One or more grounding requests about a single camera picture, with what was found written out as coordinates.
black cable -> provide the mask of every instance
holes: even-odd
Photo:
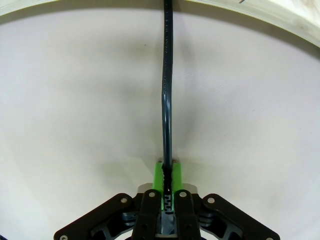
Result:
[[[172,122],[171,96],[173,71],[173,9],[172,0],[164,3],[164,40],[162,69],[162,136],[163,136],[163,190],[164,195],[172,194]]]

black plastic arm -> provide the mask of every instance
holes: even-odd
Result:
[[[220,240],[280,240],[267,228],[217,194],[192,194],[200,227]]]
[[[143,198],[119,193],[54,234],[54,240],[114,240],[131,230]]]

cable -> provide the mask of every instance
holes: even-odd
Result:
[[[164,3],[164,40],[162,68],[162,136],[163,136],[163,190],[164,195],[172,194],[172,122],[171,96],[173,71],[173,8],[172,0]]]

white surface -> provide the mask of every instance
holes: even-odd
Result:
[[[0,16],[54,0],[2,0]],[[77,6],[83,0],[68,0]],[[320,47],[320,0],[189,0],[236,11],[294,33]]]
[[[50,14],[2,18],[0,234],[9,240],[51,240],[152,181],[162,156],[162,3],[126,4],[48,3]],[[318,48],[231,11],[175,9],[173,155],[184,181],[282,240],[318,240]]]

white table surface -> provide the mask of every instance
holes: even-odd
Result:
[[[52,240],[152,181],[162,156],[162,7],[62,1],[0,18],[8,240]],[[184,182],[282,240],[318,240],[319,49],[221,8],[180,1],[174,9],[173,156]]]

